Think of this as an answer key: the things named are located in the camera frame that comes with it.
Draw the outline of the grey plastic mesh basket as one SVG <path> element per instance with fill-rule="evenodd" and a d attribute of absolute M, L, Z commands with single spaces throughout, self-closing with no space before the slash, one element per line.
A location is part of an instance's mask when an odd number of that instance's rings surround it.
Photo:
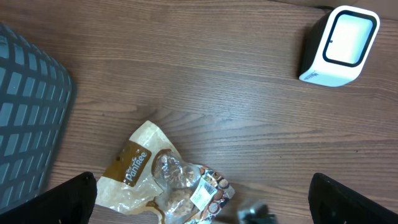
<path fill-rule="evenodd" d="M 60 62 L 1 24 L 1 213 L 46 189 L 75 97 Z"/>

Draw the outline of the white barcode scanner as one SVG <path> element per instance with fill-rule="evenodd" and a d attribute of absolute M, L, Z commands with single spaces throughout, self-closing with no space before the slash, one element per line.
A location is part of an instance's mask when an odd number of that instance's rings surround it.
<path fill-rule="evenodd" d="M 357 79 L 381 23 L 370 10 L 339 6 L 324 15 L 307 35 L 299 79 L 339 87 Z"/>

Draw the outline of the beige Pantree snack bag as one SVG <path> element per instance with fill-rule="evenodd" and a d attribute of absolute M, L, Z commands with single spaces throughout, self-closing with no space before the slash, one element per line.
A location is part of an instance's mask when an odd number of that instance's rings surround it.
<path fill-rule="evenodd" d="M 163 131 L 142 124 L 97 181 L 95 203 L 159 223 L 211 223 L 235 191 L 219 173 L 182 159 Z"/>

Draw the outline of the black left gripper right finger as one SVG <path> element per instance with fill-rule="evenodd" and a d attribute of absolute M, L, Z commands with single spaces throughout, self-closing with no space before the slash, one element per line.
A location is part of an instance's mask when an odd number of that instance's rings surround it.
<path fill-rule="evenodd" d="M 397 224 L 397 214 L 322 173 L 308 191 L 315 224 Z"/>

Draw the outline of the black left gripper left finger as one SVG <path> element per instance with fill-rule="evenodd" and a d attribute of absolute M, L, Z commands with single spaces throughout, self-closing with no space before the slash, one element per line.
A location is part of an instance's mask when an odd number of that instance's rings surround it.
<path fill-rule="evenodd" d="M 96 179 L 91 172 L 1 214 L 1 224 L 87 224 L 95 206 Z"/>

